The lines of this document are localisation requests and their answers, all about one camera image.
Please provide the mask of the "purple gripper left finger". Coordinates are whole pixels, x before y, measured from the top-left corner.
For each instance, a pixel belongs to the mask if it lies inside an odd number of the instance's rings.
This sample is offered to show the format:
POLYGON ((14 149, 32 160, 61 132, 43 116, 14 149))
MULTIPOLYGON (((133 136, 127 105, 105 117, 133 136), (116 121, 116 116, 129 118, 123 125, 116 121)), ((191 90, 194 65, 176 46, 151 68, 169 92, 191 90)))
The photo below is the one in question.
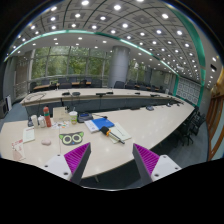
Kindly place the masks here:
POLYGON ((45 165, 44 170, 72 183, 79 184, 91 154, 91 144, 81 145, 66 154, 52 157, 45 165))

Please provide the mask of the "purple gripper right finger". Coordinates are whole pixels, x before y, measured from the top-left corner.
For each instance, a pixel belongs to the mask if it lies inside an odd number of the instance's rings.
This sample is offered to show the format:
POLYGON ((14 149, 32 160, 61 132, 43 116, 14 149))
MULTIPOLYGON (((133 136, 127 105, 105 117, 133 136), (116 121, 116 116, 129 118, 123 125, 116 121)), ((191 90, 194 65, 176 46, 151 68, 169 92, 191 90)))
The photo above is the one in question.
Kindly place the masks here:
POLYGON ((144 185, 181 170, 168 155, 159 156, 136 143, 133 144, 132 153, 144 185))

